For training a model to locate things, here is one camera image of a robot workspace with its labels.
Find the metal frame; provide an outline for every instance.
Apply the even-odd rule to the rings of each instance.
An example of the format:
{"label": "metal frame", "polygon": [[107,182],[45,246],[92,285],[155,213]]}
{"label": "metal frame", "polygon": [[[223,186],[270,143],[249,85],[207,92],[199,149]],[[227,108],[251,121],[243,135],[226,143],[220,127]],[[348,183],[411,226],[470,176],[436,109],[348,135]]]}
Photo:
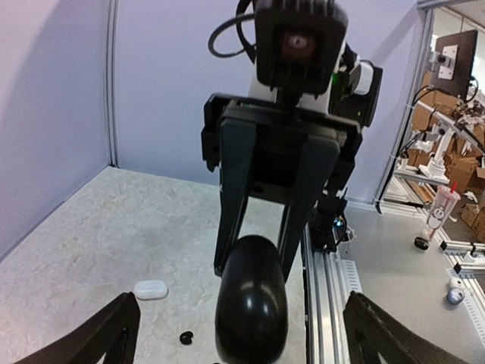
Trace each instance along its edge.
{"label": "metal frame", "polygon": [[396,169],[394,171],[394,176],[403,178],[405,180],[413,180],[415,182],[423,183],[423,184],[433,184],[435,186],[446,186],[447,184],[441,180],[434,180],[433,178],[426,177],[423,174],[414,173],[411,171],[400,171]]}
{"label": "metal frame", "polygon": [[393,156],[396,155],[399,149],[401,148],[401,144],[402,144],[401,141],[406,140],[406,137],[408,137],[411,134],[411,123],[408,123],[408,124],[405,123],[408,117],[408,113],[413,112],[408,107],[408,105],[412,104],[414,95],[416,91],[419,89],[419,87],[421,86],[421,81],[423,80],[424,73],[426,71],[426,63],[430,52],[431,35],[433,33],[434,12],[432,9],[426,8],[424,6],[421,7],[420,5],[418,5],[418,8],[421,9],[424,13],[423,33],[421,34],[421,38],[419,41],[420,48],[419,48],[418,59],[416,60],[416,67],[415,67],[415,69],[418,70],[418,72],[415,72],[411,89],[409,90],[409,94],[408,94],[408,101],[406,103],[405,110],[402,114],[401,126],[399,128],[399,132],[396,135],[394,148],[391,152],[389,161],[384,170],[382,180],[380,182],[380,186],[377,188],[377,191],[374,197],[374,204],[380,203],[383,200],[383,197],[386,194],[387,186],[389,185],[388,181],[390,181],[390,174],[394,173],[395,160]]}
{"label": "metal frame", "polygon": [[109,165],[118,167],[118,146],[114,100],[114,50],[116,45],[118,0],[109,0],[105,40],[105,122]]}
{"label": "metal frame", "polygon": [[440,248],[443,252],[449,252],[451,250],[460,253],[470,252],[471,254],[485,253],[485,244],[472,243],[468,241],[443,240]]}
{"label": "metal frame", "polygon": [[474,0],[418,0],[418,8],[423,10],[431,10],[442,6],[451,6],[472,1]]}
{"label": "metal frame", "polygon": [[307,363],[349,363],[343,311],[350,290],[355,287],[350,287],[346,282],[344,264],[338,252],[313,252],[308,225],[302,236],[302,255],[307,310]]}
{"label": "metal frame", "polygon": [[480,263],[456,263],[453,267],[458,275],[464,273],[475,273],[479,275],[485,274],[485,265]]}

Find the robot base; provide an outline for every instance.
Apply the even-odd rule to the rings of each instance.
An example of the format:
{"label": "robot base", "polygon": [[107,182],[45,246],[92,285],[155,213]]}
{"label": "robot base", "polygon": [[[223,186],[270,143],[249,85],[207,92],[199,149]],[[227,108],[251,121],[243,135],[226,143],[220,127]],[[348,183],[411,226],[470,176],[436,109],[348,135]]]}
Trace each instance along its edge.
{"label": "robot base", "polygon": [[419,170],[428,178],[449,184],[449,179],[445,176],[446,169],[442,165],[436,164],[433,159],[428,165],[420,165]]}

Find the small black object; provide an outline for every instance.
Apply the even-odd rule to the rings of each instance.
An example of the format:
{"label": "small black object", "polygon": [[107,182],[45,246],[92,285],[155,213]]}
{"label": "small black object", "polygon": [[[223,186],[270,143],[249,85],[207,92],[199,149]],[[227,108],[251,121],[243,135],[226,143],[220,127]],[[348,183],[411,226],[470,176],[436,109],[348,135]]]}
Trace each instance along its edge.
{"label": "small black object", "polygon": [[194,338],[194,334],[191,331],[185,331],[180,335],[180,342],[183,345],[192,345],[192,339]]}
{"label": "small black object", "polygon": [[428,248],[430,247],[430,244],[423,237],[416,237],[415,246],[421,250],[428,250]]}

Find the white panel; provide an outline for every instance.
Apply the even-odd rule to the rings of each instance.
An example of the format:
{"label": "white panel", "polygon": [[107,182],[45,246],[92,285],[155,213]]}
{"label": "white panel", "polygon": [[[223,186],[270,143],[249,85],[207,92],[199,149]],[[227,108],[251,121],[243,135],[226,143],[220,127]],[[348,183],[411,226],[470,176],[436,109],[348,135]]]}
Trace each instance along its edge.
{"label": "white panel", "polygon": [[106,4],[0,2],[0,257],[108,163]]}
{"label": "white panel", "polygon": [[[418,56],[422,21],[415,0],[342,0],[349,42],[384,67],[372,128],[357,158],[349,197],[372,202],[402,122]],[[202,161],[203,105],[214,92],[246,95],[252,67],[244,56],[213,58],[211,31],[237,1],[120,3],[116,44],[116,122],[122,168],[215,183]],[[239,48],[235,30],[219,46]]]}

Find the black egg-shaped object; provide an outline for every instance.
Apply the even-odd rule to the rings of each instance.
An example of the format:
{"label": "black egg-shaped object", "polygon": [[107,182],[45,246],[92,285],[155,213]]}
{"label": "black egg-shaped object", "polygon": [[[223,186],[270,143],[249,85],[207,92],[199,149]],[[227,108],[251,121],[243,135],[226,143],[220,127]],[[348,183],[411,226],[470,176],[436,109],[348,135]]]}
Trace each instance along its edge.
{"label": "black egg-shaped object", "polygon": [[271,241],[247,236],[231,247],[217,300],[217,351],[228,363],[271,363],[283,352],[288,303]]}

